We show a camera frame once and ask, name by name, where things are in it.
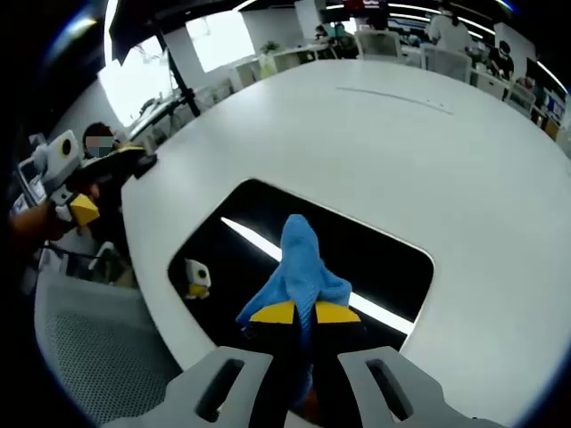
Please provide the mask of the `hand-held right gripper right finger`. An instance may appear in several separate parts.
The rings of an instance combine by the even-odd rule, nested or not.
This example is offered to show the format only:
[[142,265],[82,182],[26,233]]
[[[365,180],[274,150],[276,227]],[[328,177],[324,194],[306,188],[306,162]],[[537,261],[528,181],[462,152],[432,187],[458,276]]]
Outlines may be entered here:
[[326,427],[497,427],[451,407],[443,388],[391,347],[370,346],[360,317],[319,301],[312,325],[313,385]]

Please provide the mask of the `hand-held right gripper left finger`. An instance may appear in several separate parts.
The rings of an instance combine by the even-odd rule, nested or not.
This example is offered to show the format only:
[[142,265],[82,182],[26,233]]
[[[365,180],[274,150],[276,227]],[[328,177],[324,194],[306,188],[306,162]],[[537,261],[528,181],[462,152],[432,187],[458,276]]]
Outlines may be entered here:
[[256,312],[220,346],[169,382],[140,416],[108,427],[282,427],[298,390],[298,316],[292,301]]

